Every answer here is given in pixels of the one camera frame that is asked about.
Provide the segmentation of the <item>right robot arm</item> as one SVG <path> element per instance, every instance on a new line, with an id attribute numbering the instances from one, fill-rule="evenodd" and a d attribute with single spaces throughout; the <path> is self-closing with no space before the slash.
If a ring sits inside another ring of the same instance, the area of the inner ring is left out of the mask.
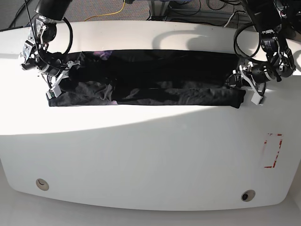
<path id="1" fill-rule="evenodd" d="M 62 92 L 59 84 L 62 79 L 68 78 L 69 70 L 79 65 L 80 61 L 66 61 L 73 43 L 73 30 L 70 22 L 64 17 L 70 0 L 41 0 L 35 12 L 38 17 L 30 22 L 30 33 L 19 55 L 23 70 L 36 69 L 46 81 L 49 90 L 48 98 L 58 97 Z M 56 24 L 64 21 L 69 29 L 69 44 L 61 52 L 48 51 L 49 43 L 54 40 L 57 33 Z"/>

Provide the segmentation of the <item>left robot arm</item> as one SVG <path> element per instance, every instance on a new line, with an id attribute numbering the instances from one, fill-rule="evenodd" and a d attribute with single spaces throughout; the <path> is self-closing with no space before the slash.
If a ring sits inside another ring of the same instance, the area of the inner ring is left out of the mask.
<path id="1" fill-rule="evenodd" d="M 241 5 L 251 21 L 237 28 L 233 47 L 235 54 L 248 65 L 240 65 L 226 79 L 234 88 L 249 86 L 258 90 L 267 82 L 287 78 L 296 70 L 291 49 L 286 41 L 286 30 L 301 30 L 301 3 L 298 0 L 243 0 Z M 251 55 L 238 45 L 239 35 L 254 27 L 259 35 L 256 51 Z"/>

